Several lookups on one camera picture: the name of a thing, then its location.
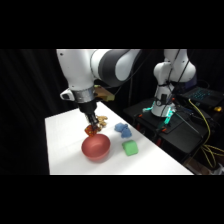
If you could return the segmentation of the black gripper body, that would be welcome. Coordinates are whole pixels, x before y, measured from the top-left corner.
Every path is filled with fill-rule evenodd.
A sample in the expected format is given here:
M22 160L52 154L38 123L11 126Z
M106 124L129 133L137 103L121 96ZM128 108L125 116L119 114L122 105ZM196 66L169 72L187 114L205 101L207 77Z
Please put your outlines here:
M97 108L97 104L95 100L92 100L90 102L85 102L85 103L79 103L78 106L80 111L84 113L85 115L94 115L95 110Z

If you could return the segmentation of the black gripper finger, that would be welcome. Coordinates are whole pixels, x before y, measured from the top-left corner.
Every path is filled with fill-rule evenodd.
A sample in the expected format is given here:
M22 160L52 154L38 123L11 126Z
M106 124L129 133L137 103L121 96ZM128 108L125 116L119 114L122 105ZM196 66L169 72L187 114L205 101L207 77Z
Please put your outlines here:
M95 113L92 114L91 125L92 125L93 128L98 128L98 126L99 126L99 120L98 120L97 115Z
M87 119L88 124L91 127L93 127L93 124L94 124L93 114L85 114L85 117Z

